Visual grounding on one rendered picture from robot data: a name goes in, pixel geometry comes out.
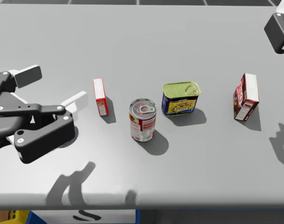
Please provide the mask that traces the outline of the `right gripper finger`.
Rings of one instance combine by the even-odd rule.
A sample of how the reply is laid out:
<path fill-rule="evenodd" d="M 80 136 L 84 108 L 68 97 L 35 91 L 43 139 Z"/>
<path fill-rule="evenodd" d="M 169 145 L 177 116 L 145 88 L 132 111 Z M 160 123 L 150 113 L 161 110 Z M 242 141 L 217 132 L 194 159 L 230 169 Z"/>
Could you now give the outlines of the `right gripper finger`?
<path fill-rule="evenodd" d="M 284 0 L 281 0 L 264 31 L 277 54 L 284 54 Z"/>

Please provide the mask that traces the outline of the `white box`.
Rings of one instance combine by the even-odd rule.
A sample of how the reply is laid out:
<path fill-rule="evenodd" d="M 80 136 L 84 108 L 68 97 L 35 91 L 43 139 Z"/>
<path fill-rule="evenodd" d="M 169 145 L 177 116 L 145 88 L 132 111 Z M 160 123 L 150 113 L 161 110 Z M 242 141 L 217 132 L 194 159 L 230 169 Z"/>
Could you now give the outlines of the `white box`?
<path fill-rule="evenodd" d="M 31 224 L 141 224 L 139 210 L 34 210 Z"/>

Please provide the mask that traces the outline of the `red and white can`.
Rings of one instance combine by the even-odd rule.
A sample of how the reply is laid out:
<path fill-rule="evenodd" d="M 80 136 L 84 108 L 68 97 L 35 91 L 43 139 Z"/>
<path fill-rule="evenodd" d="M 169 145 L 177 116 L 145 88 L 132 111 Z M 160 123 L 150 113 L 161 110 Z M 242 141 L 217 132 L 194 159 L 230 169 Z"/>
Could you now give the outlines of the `red and white can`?
<path fill-rule="evenodd" d="M 153 101 L 140 98 L 129 107 L 130 134 L 138 142 L 150 141 L 155 134 L 156 106 Z"/>

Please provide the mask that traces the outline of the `green and blue rectangular can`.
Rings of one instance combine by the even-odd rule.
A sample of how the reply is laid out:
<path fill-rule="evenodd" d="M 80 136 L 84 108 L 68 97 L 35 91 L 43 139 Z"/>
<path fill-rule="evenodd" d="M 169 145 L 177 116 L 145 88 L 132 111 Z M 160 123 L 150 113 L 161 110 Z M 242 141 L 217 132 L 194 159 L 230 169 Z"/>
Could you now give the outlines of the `green and blue rectangular can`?
<path fill-rule="evenodd" d="M 171 117 L 193 113 L 200 94 L 195 82 L 165 84 L 161 104 L 163 114 Z"/>

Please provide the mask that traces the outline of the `yellow box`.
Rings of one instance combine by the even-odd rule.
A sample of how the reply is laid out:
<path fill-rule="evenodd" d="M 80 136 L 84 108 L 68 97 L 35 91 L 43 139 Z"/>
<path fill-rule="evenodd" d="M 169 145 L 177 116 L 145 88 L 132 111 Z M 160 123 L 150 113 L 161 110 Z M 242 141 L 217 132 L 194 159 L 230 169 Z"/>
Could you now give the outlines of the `yellow box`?
<path fill-rule="evenodd" d="M 8 221 L 9 224 L 26 224 L 29 210 L 10 210 Z"/>

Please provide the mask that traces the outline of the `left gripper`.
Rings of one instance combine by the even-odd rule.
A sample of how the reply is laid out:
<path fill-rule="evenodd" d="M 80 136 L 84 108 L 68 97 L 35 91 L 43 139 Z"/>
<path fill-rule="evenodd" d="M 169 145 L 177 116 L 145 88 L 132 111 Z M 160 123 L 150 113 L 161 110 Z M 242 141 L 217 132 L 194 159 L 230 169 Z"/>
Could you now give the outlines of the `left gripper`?
<path fill-rule="evenodd" d="M 72 141 L 77 113 L 88 104 L 85 91 L 60 105 L 29 104 L 15 94 L 41 78 L 39 65 L 0 72 L 0 149 L 13 145 L 25 164 Z"/>

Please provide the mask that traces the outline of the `red and white carton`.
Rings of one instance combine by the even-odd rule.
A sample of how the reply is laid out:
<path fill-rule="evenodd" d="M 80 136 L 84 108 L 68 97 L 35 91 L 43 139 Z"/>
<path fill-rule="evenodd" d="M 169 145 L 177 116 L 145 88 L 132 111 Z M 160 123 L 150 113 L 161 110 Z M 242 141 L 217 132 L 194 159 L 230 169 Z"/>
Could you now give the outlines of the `red and white carton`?
<path fill-rule="evenodd" d="M 94 87 L 95 100 L 99 115 L 101 117 L 109 115 L 103 79 L 102 78 L 93 79 L 93 87 Z"/>

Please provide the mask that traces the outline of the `brown and red carton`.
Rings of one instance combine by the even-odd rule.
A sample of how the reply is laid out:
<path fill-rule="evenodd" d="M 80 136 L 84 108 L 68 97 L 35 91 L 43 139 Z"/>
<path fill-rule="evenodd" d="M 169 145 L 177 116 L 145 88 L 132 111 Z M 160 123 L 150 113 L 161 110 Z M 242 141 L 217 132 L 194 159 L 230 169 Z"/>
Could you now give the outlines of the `brown and red carton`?
<path fill-rule="evenodd" d="M 244 73 L 233 95 L 234 119 L 247 121 L 258 104 L 256 75 Z"/>

